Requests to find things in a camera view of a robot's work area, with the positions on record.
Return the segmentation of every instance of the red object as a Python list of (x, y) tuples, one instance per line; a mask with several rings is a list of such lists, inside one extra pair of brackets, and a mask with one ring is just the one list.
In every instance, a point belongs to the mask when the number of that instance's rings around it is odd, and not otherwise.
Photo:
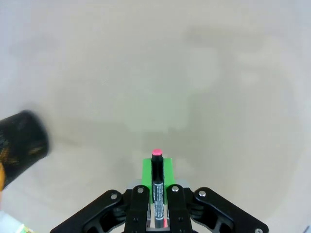
[(161, 156), (162, 155), (162, 150), (161, 149), (154, 149), (152, 151), (153, 156)]

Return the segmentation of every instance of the pink cap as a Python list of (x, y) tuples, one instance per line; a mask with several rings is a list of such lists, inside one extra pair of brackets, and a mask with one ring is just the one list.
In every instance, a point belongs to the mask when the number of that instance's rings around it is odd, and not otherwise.
[(162, 150), (161, 149), (154, 149), (152, 151), (152, 155), (154, 155), (154, 156), (161, 156), (162, 155)]

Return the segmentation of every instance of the screw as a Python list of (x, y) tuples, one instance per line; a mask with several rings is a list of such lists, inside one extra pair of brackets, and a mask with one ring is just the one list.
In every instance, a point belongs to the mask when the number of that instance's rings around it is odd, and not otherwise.
[(177, 186), (173, 186), (173, 187), (172, 187), (172, 191), (173, 191), (173, 192), (178, 192), (178, 190), (179, 190), (179, 188), (178, 188)]
[(200, 196), (200, 197), (205, 197), (205, 196), (206, 196), (206, 192), (204, 192), (203, 190), (201, 190), (201, 191), (199, 192), (199, 196)]
[(110, 198), (112, 199), (112, 200), (114, 200), (114, 199), (117, 199), (117, 194), (112, 194), (111, 196), (110, 196)]
[(137, 191), (138, 193), (142, 193), (144, 191), (144, 188), (138, 188)]
[(263, 230), (260, 229), (260, 228), (257, 228), (257, 229), (255, 230), (255, 233), (263, 233)]

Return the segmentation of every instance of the green gripper pad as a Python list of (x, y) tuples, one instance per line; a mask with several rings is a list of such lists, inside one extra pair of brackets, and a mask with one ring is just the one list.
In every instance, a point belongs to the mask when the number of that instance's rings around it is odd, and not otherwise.
[[(174, 172), (173, 172), (173, 160), (171, 158), (164, 159), (163, 161), (164, 170), (164, 203), (167, 203), (166, 188), (172, 184), (175, 184)], [(142, 179), (141, 184), (145, 185), (150, 190), (150, 203), (152, 201), (152, 168), (151, 159), (144, 159), (142, 161)]]

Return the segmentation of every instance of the metal bolt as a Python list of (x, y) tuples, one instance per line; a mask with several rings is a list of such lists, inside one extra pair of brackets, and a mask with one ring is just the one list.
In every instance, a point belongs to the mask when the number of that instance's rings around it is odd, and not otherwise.
[(179, 190), (179, 188), (178, 188), (177, 186), (173, 186), (173, 187), (172, 187), (172, 191), (173, 191), (173, 192), (178, 192), (178, 190)]
[(112, 194), (111, 196), (110, 196), (110, 198), (112, 199), (112, 200), (114, 200), (114, 199), (117, 199), (117, 194)]
[(200, 197), (205, 197), (205, 196), (206, 196), (206, 192), (204, 192), (203, 190), (201, 190), (201, 191), (199, 192), (199, 196), (200, 196)]
[(138, 193), (142, 193), (144, 191), (144, 188), (138, 188), (137, 191)]
[(263, 233), (263, 230), (260, 229), (260, 228), (257, 228), (257, 229), (255, 230), (255, 233)]

